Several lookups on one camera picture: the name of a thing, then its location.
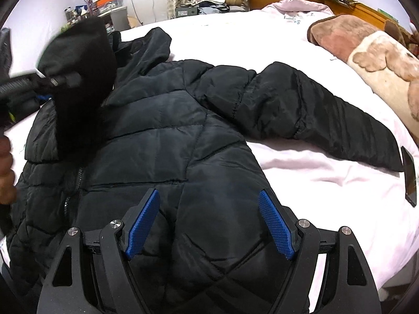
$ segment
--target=hand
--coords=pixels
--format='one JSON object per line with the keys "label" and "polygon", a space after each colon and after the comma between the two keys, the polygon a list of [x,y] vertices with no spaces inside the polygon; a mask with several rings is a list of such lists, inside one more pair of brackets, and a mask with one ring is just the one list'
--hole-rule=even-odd
{"label": "hand", "polygon": [[16,201],[15,173],[12,170],[13,156],[10,153],[10,140],[0,137],[0,204],[7,205]]}

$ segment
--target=brown plush blanket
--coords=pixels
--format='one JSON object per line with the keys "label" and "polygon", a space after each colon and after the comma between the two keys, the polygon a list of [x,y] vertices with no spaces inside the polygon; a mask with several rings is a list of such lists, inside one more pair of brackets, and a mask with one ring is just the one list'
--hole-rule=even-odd
{"label": "brown plush blanket", "polygon": [[403,45],[353,15],[310,26],[307,38],[346,62],[403,121],[419,143],[419,60]]}

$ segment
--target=black puffer jacket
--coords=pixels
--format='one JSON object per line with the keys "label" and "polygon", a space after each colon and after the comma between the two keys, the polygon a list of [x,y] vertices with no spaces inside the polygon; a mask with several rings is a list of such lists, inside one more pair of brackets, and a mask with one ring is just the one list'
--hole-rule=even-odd
{"label": "black puffer jacket", "polygon": [[103,228],[154,187],[160,213],[131,262],[150,308],[267,313],[288,262],[259,214],[258,193],[270,186],[245,136],[303,139],[337,158],[402,169],[383,124],[302,72],[165,62],[170,41],[156,28],[117,52],[125,66],[116,89],[71,134],[64,158],[54,104],[38,113],[8,236],[11,272],[33,308],[66,230]]}

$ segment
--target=bed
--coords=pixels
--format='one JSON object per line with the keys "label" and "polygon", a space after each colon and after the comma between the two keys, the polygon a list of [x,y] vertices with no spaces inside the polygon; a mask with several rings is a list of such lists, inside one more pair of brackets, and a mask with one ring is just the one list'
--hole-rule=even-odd
{"label": "bed", "polygon": [[[129,41],[161,27],[173,39],[171,60],[198,59],[213,65],[235,65],[261,72],[284,62],[386,125],[413,156],[419,151],[409,132],[364,81],[344,62],[307,41],[307,29],[330,16],[327,9],[281,12],[275,6],[247,13],[198,15],[137,27],[122,33]],[[7,133],[19,176],[24,146],[34,116]],[[405,200],[403,173],[326,155],[302,141],[248,142],[282,205],[316,227],[349,226],[371,268],[377,288],[395,275],[419,249],[419,208]],[[310,299],[313,311],[323,279],[325,255],[318,259]]]}

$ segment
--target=metal screw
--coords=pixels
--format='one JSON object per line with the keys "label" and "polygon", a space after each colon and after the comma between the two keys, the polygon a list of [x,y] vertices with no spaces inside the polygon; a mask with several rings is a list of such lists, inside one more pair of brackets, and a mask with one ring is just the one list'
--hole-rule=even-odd
{"label": "metal screw", "polygon": [[70,229],[68,229],[68,234],[70,235],[70,236],[74,236],[74,235],[76,235],[78,233],[78,228],[76,228],[75,226],[74,227],[72,227],[72,228],[70,228]]}
{"label": "metal screw", "polygon": [[114,220],[111,222],[111,228],[112,228],[112,229],[119,228],[119,227],[121,226],[121,224],[122,224],[122,221],[121,221],[120,219],[114,219]]}
{"label": "metal screw", "polygon": [[300,219],[298,221],[298,225],[302,226],[303,228],[308,228],[310,226],[310,222],[307,221],[306,219]]}
{"label": "metal screw", "polygon": [[348,228],[347,226],[343,226],[343,227],[342,227],[342,232],[343,232],[345,235],[350,235],[350,234],[352,234],[352,230],[351,230],[351,228]]}

